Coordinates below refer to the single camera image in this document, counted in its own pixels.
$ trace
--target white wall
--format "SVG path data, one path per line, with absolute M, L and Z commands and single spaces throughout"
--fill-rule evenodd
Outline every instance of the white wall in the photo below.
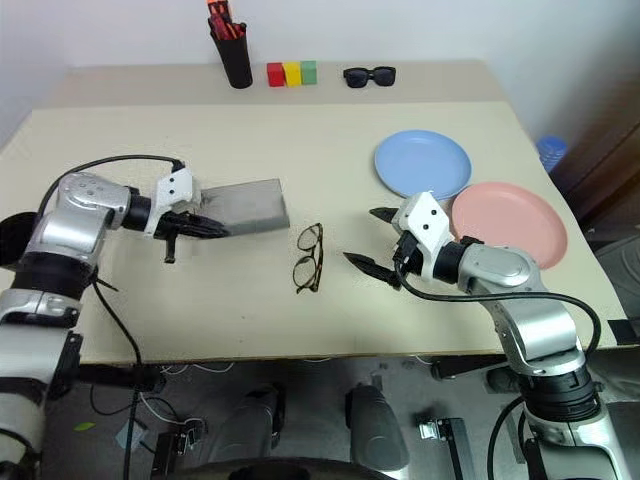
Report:
M 208 63 L 218 60 L 205 4 L 58 0 L 47 11 L 63 22 L 58 33 L 70 65 Z M 607 96 L 640 75 L 638 0 L 231 4 L 236 19 L 249 25 L 254 61 L 483 59 L 533 138 L 550 132 L 575 140 Z M 20 35 L 38 35 L 32 25 L 23 19 L 27 30 Z
M 0 0 L 0 147 L 65 71 L 58 20 L 42 2 Z

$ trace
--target sunglasses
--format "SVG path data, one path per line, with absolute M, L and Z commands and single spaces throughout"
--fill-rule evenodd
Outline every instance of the sunglasses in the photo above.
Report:
M 347 68 L 342 76 L 351 88 L 362 88 L 372 79 L 380 87 L 390 87 L 396 81 L 396 69 L 394 67 L 376 67 L 368 70 L 362 67 Z
M 324 250 L 322 248 L 322 224 L 316 223 L 305 228 L 298 237 L 298 248 L 306 253 L 293 267 L 293 283 L 296 284 L 296 293 L 305 288 L 317 292 L 320 287 L 320 275 L 322 274 L 322 260 Z

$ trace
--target white cable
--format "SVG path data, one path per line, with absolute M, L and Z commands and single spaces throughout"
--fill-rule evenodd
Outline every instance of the white cable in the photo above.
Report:
M 190 421 L 194 420 L 194 421 L 202 422 L 203 424 L 206 425 L 206 422 L 202 418 L 187 418 L 184 422 L 180 422 L 178 420 L 171 420 L 169 418 L 165 418 L 162 415 L 160 415 L 158 412 L 156 412 L 153 408 L 151 408 L 151 405 L 149 405 L 149 402 L 147 402 L 147 399 L 144 398 L 144 394 L 143 393 L 140 393 L 140 398 L 142 399 L 142 403 L 144 403 L 145 406 L 149 409 L 149 412 L 151 412 L 153 414 L 153 416 L 156 417 L 158 420 L 162 420 L 163 422 L 166 422 L 166 423 L 172 423 L 174 425 L 186 425 Z
M 198 365 L 197 363 L 194 363 L 193 365 L 191 365 L 192 367 L 198 368 L 200 370 L 204 370 L 205 372 L 211 372 L 211 373 L 227 373 L 229 370 L 231 370 L 233 368 L 233 366 L 236 364 L 236 362 L 231 362 L 229 364 L 229 366 L 227 368 L 223 368 L 222 370 L 215 370 L 213 368 L 207 368 L 207 367 L 203 367 L 202 365 Z
M 181 369 L 176 370 L 175 372 L 171 371 L 173 367 L 174 367 L 173 365 L 164 367 L 162 370 L 160 370 L 160 373 L 164 373 L 165 375 L 180 375 L 181 373 L 184 373 L 187 370 L 187 368 L 189 368 L 189 365 L 184 365 Z
M 313 359 L 313 358 L 303 358 L 302 361 L 303 362 L 307 362 L 307 363 L 322 363 L 322 362 L 328 362 L 329 360 L 333 360 L 333 357 L 327 357 L 327 358 L 318 358 Z
M 416 360 L 418 360 L 420 363 L 422 363 L 423 365 L 433 365 L 433 363 L 431 362 L 425 362 L 424 360 L 422 360 L 418 355 L 413 355 L 413 358 L 415 358 Z

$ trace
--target table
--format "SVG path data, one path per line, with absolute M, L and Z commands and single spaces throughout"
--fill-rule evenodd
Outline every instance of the table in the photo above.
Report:
M 404 129 L 441 132 L 473 162 L 472 183 L 513 182 L 545 198 L 564 221 L 569 248 L 543 272 L 551 291 L 587 300 L 604 320 L 624 318 L 578 225 L 538 161 L 500 87 L 479 62 L 397 64 L 394 87 L 348 89 L 342 65 L 319 64 L 319 84 L 270 89 L 264 66 L 248 90 L 228 87 L 220 66 L 102 67 L 70 72 L 33 111 L 0 156 L 0 216 L 34 210 L 64 170 L 124 153 L 185 160 L 203 187 L 280 178 L 289 230 L 202 241 L 181 239 L 177 263 L 164 243 L 110 232 L 101 276 L 148 362 L 333 355 L 481 354 L 501 351 L 476 304 L 428 303 L 357 271 L 358 252 L 391 265 L 393 228 L 367 212 L 401 199 L 376 177 L 372 155 Z M 96 173 L 149 193 L 166 166 L 144 161 Z M 299 233 L 322 222 L 325 257 L 317 294 L 295 294 Z M 11 281 L 2 272 L 0 288 Z M 414 283 L 436 292 L 445 285 Z M 82 361 L 130 362 L 129 344 L 92 291 L 77 330 Z M 580 338 L 591 325 L 575 313 Z

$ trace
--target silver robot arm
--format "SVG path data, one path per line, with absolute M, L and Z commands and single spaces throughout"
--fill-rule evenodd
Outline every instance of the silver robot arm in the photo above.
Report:
M 0 478 L 37 464 L 45 401 L 73 381 L 82 337 L 71 329 L 84 290 L 97 279 L 107 230 L 123 227 L 166 240 L 165 261 L 173 263 L 179 234 L 226 235 L 218 222 L 185 211 L 199 201 L 187 168 L 162 178 L 152 198 L 93 174 L 69 174 L 58 185 L 56 207 L 18 248 L 19 259 L 2 259 L 15 278 L 0 293 Z M 5 239 L 11 233 L 3 230 Z
M 345 254 L 363 272 L 399 288 L 397 273 L 456 284 L 471 296 L 547 292 L 535 261 L 515 248 L 475 239 L 453 241 L 449 219 L 429 193 L 399 209 L 371 213 L 401 235 L 396 271 L 372 259 Z M 482 301 L 494 322 L 510 367 L 518 374 L 535 440 L 528 442 L 531 478 L 631 480 L 606 406 L 600 401 L 571 315 L 553 299 Z

